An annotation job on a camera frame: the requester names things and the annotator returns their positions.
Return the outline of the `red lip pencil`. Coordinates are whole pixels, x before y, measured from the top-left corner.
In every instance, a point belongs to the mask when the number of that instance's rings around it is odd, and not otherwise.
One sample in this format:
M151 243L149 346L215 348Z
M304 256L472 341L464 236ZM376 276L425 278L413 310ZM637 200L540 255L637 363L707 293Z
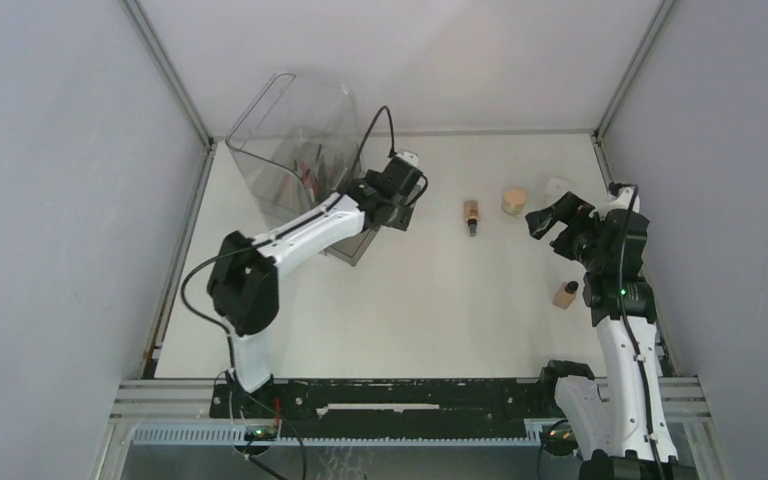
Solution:
M276 201L286 208L302 208L308 200L307 166L296 163L292 174L285 174L276 192Z

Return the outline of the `clear acrylic makeup organizer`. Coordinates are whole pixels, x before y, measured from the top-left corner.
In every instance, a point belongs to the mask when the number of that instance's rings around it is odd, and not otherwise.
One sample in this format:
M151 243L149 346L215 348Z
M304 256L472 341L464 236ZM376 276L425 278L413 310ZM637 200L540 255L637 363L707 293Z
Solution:
M341 184L360 176L356 161L362 139L354 93L339 84L295 73L274 75L225 137L268 230L275 229L323 203ZM324 145L333 190L316 203L309 171L317 146ZM279 183L307 166L308 200L302 208L286 208L276 201Z

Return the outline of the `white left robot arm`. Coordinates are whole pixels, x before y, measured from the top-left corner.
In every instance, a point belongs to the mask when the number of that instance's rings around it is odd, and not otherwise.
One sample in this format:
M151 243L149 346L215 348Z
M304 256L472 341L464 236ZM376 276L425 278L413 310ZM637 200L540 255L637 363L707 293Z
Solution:
M416 202L427 188L418 156L398 151L381 171L339 187L312 210L269 232L228 234L212 264L207 293L231 327L234 404L250 417L265 414L273 394L265 330L280 309L280 282L303 262L333 244L382 227L408 229Z

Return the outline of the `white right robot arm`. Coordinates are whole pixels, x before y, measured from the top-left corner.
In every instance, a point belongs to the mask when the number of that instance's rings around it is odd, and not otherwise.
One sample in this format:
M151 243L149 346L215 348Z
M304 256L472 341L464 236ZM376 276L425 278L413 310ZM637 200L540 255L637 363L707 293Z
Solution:
M694 479L695 468L679 461L660 393L655 298L641 275L649 221L639 212L637 185L613 183L609 193L607 203L595 206L567 192L525 216L537 240L563 224L549 244L585 268L584 303L610 389L602 401L588 376L556 377L538 388L539 406L564 415L571 427L581 479Z

